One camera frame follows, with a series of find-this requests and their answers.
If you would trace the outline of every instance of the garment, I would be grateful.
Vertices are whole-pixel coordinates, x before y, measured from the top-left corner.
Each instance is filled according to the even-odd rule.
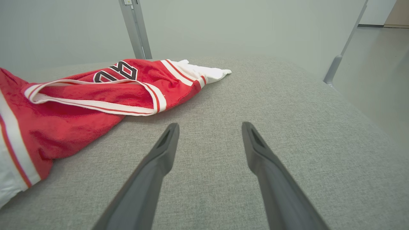
[[[171,109],[229,73],[187,60],[126,59],[38,84],[0,69],[0,207],[45,179],[53,159],[72,156],[125,115]]]

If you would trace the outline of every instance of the gray tablecloth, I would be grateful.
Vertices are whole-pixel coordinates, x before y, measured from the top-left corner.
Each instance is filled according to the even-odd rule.
[[[1,229],[90,229],[171,122],[180,125],[179,145],[153,229],[268,229],[247,167],[243,121],[255,125],[330,228],[408,228],[409,154],[333,88],[275,59],[189,60],[233,73],[170,111],[127,117],[55,161],[46,180],[0,210]],[[110,64],[22,77],[50,81]]]

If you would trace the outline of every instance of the red jersey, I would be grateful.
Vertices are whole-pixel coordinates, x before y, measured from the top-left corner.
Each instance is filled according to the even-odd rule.
[[[45,179],[53,159],[75,154],[125,115],[149,116],[189,100],[209,76],[213,82],[229,73],[220,70],[222,76],[214,77],[218,70],[186,60],[126,59],[102,70],[28,83],[0,69],[0,207]]]

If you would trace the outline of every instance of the black baseboard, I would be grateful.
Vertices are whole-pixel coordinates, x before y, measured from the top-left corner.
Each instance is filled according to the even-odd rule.
[[[376,28],[382,28],[383,25],[366,25],[366,24],[358,24],[358,27],[376,27]]]

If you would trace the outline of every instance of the white wall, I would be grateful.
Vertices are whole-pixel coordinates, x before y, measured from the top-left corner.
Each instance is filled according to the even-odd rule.
[[[368,0],[367,8],[359,24],[384,25],[396,0]]]
[[[1,0],[0,67],[11,72],[135,58],[118,0]]]
[[[140,0],[154,59],[277,56],[323,79],[365,0]]]

